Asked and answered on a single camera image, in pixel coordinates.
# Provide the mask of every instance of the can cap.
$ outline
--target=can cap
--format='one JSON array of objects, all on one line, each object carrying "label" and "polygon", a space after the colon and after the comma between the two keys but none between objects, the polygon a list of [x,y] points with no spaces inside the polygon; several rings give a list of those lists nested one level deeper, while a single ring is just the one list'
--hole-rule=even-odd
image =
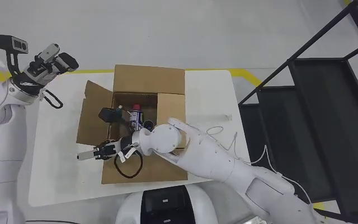
[{"label": "can cap", "polygon": [[134,104],[133,110],[140,110],[140,105],[139,104]]}]

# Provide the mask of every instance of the white table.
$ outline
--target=white table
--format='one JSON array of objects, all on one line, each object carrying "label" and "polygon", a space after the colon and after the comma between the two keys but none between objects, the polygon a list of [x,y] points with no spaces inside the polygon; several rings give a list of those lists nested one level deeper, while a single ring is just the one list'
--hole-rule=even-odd
[{"label": "white table", "polygon": [[[189,174],[187,181],[102,185],[102,162],[76,159],[78,152],[91,148],[76,144],[86,82],[91,80],[112,90],[113,76],[112,73],[62,75],[48,85],[48,89],[64,102],[64,107],[55,110],[46,102],[40,103],[29,190],[30,205],[38,207],[208,181]],[[249,161],[230,73],[226,70],[186,71],[185,94],[187,122],[203,131],[221,125],[224,130],[215,137],[226,147],[238,132],[237,155]],[[209,118],[223,114],[231,114],[232,120],[195,121],[198,115]],[[229,153],[234,155],[233,147]]]}]

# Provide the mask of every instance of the yellow floor line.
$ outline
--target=yellow floor line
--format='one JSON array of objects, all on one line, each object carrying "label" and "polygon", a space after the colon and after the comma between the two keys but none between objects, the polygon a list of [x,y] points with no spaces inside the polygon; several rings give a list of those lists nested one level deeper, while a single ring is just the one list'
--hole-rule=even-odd
[{"label": "yellow floor line", "polygon": [[351,0],[343,0],[343,2],[348,6],[349,3],[351,3],[352,1]]},{"label": "yellow floor line", "polygon": [[[254,86],[258,86],[261,83],[261,80],[259,80],[256,76],[254,76],[251,72],[249,72],[246,69],[243,68],[213,68],[213,69],[186,69],[188,71],[200,71],[200,70],[228,70],[231,73],[232,77],[243,77],[247,81],[249,81]],[[74,72],[67,72],[65,74],[89,74],[89,73],[113,73],[114,69],[102,69],[102,70],[77,70]],[[6,78],[10,77],[10,73],[6,72],[0,72],[0,82],[3,82],[6,80]]]}]

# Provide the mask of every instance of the stair step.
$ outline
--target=stair step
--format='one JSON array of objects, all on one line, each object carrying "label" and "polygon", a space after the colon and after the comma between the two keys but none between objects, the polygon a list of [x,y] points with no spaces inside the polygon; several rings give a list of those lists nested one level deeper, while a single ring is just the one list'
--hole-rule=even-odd
[{"label": "stair step", "polygon": [[[250,160],[254,162],[262,155],[266,143],[261,122],[260,106],[259,104],[244,104],[239,107],[239,111]],[[261,166],[270,169],[266,155],[262,160],[253,164],[253,166]]]},{"label": "stair step", "polygon": [[[333,199],[295,87],[263,87],[257,96],[268,136],[268,150],[272,151],[277,171],[301,184],[312,201]],[[295,190],[308,202],[298,186]]]},{"label": "stair step", "polygon": [[358,215],[358,82],[343,59],[296,59],[289,64],[341,214]]}]

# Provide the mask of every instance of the black cable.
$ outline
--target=black cable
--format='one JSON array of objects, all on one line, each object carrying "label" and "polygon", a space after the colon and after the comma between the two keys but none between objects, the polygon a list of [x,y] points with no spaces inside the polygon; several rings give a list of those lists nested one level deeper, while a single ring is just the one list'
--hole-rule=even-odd
[{"label": "black cable", "polygon": [[55,96],[50,90],[45,90],[48,94],[50,94],[59,104],[59,106],[56,106],[54,105],[51,100],[47,97],[47,96],[44,96],[44,99],[53,107],[53,108],[56,108],[56,109],[60,109],[63,107],[63,103],[60,101],[59,98],[57,98],[57,96]]},{"label": "black cable", "polygon": [[26,220],[26,222],[58,222],[58,223],[68,223],[68,224],[80,224],[78,222],[62,221],[62,220]]},{"label": "black cable", "polygon": [[143,168],[143,156],[142,156],[142,154],[140,154],[140,152],[138,152],[138,151],[135,151],[134,153],[137,154],[137,155],[139,156],[139,158],[140,158],[140,166],[139,166],[138,171],[137,171],[135,174],[133,174],[132,176],[125,175],[125,174],[119,169],[119,167],[118,167],[118,165],[117,165],[117,159],[118,159],[119,155],[117,154],[117,155],[114,157],[114,166],[116,167],[117,171],[118,171],[122,176],[124,176],[124,177],[127,178],[127,179],[135,178],[135,177],[140,173],[140,171],[141,171],[142,168]]}]

